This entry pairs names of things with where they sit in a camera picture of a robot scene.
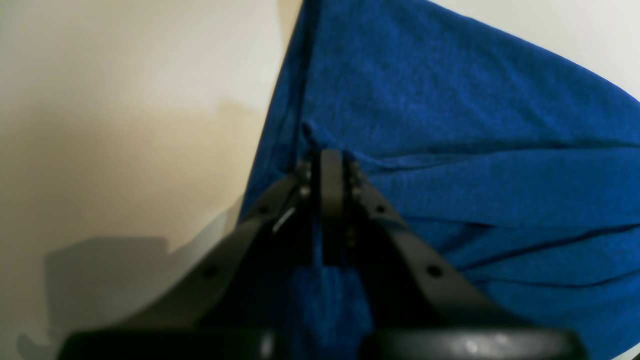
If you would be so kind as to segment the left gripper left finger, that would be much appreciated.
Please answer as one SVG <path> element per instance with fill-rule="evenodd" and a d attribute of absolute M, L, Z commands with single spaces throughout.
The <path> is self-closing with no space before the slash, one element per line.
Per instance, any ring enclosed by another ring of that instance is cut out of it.
<path fill-rule="evenodd" d="M 139 312 L 69 337 L 60 360 L 281 360 L 295 271 L 314 263 L 316 160 L 266 189 L 236 228 Z"/>

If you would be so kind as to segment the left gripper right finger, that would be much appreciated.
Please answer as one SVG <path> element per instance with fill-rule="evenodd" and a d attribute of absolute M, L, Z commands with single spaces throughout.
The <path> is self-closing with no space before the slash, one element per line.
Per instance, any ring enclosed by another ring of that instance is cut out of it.
<path fill-rule="evenodd" d="M 583 360 L 571 330 L 533 325 L 474 287 L 410 229 L 355 158 L 320 153 L 325 265 L 354 268 L 373 330 L 360 360 Z"/>

